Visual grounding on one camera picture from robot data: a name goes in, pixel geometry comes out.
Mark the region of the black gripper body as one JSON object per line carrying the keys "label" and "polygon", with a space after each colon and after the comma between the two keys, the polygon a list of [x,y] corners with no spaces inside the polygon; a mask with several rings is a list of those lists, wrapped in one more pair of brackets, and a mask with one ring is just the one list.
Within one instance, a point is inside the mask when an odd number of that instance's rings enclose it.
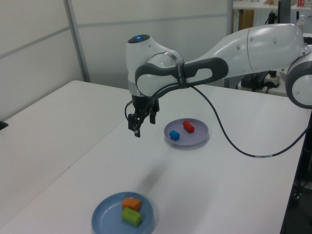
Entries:
{"label": "black gripper body", "polygon": [[133,96],[133,106],[135,108],[135,114],[141,112],[153,112],[159,111],[159,102],[157,98],[138,97]]}

